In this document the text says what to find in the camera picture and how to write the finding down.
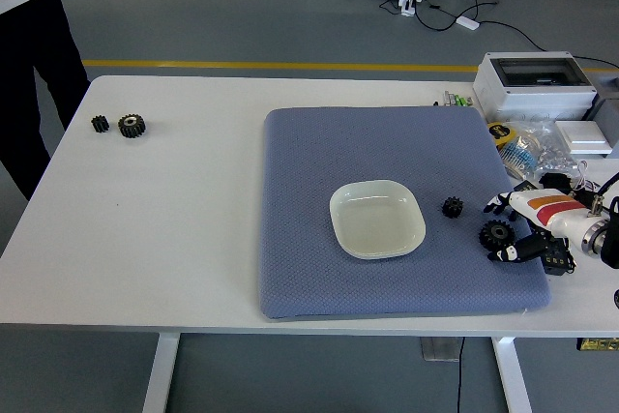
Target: gray floor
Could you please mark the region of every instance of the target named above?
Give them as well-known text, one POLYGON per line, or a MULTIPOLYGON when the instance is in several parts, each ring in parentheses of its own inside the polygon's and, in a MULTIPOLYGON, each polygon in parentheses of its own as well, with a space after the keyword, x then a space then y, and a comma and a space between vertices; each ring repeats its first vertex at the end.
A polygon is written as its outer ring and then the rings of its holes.
MULTIPOLYGON (((85 60, 370 64, 370 71, 89 67, 102 74, 472 80, 489 51, 534 51, 497 24, 430 31, 418 18, 389 15, 380 0, 63 0, 85 60), (381 71, 416 65, 419 71, 381 71), (446 71, 430 68, 446 66, 446 71), (464 71, 456 67, 469 67, 464 71)), ((474 0, 429 0, 452 14, 474 0)), ((619 63, 617 0, 479 0, 479 21, 506 22, 540 47, 619 63)), ((421 19, 451 17, 428 5, 421 19)), ((582 60, 588 73, 609 66, 582 60)), ((40 83, 42 132, 50 152, 62 137, 40 83)), ((0 170, 0 251, 25 200, 0 170)), ((0 328, 0 411, 141 410, 157 340, 151 334, 0 328)), ((616 353, 581 353, 575 340, 516 343, 534 411, 615 411, 616 353)), ((187 336, 168 410, 453 412, 457 364, 423 362, 417 339, 187 336)), ((506 411, 492 348, 468 339, 462 411, 506 411)))

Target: metal stand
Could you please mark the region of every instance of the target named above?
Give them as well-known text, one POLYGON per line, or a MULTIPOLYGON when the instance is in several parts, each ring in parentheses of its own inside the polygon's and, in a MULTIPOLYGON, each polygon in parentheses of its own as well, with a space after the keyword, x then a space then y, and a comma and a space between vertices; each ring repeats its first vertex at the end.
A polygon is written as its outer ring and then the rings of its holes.
POLYGON ((142 413, 165 413, 180 333, 160 333, 142 413))
POLYGON ((492 345, 510 413, 532 413, 514 338, 492 338, 492 345))

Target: robotic arm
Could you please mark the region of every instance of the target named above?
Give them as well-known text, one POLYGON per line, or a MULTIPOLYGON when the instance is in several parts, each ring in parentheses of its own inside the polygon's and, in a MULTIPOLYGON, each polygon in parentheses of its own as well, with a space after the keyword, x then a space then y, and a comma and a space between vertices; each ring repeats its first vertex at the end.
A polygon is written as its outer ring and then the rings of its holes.
POLYGON ((539 256, 548 241, 564 239, 589 255, 599 255, 611 268, 619 269, 619 197, 612 200, 609 219, 603 218, 600 189, 591 209, 556 189, 500 193, 490 200, 484 212, 501 214, 508 205, 531 221, 541 234, 532 234, 513 245, 488 255, 491 260, 522 262, 539 256))

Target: large gear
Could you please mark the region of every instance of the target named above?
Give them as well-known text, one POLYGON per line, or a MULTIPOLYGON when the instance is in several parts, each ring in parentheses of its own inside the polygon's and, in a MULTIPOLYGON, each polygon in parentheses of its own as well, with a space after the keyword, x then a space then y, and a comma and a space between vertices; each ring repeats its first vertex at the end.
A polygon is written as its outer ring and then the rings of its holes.
POLYGON ((491 220, 480 231, 480 243, 489 251, 500 251, 514 244, 516 233, 506 222, 491 220))
POLYGON ((144 118, 139 115, 123 116, 118 121, 118 129, 124 137, 135 138, 140 137, 146 131, 144 118))
POLYGON ((91 120, 93 124, 93 128, 97 133, 105 133, 109 130, 109 123, 107 123, 107 118, 102 115, 96 116, 91 120))
POLYGON ((464 204, 457 197, 448 197, 443 204, 443 215, 447 218, 457 218, 462 213, 462 206, 464 204))

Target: white container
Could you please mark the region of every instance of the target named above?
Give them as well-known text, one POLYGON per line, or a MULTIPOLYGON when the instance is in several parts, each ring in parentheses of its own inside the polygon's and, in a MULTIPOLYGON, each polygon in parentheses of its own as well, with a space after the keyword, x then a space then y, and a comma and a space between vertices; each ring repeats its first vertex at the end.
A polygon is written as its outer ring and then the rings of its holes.
POLYGON ((415 196, 395 181, 346 184, 331 196, 329 210, 341 247, 364 260, 405 255, 426 237, 415 196))
POLYGON ((569 52, 487 53, 473 91, 489 122, 580 120, 597 92, 569 52))

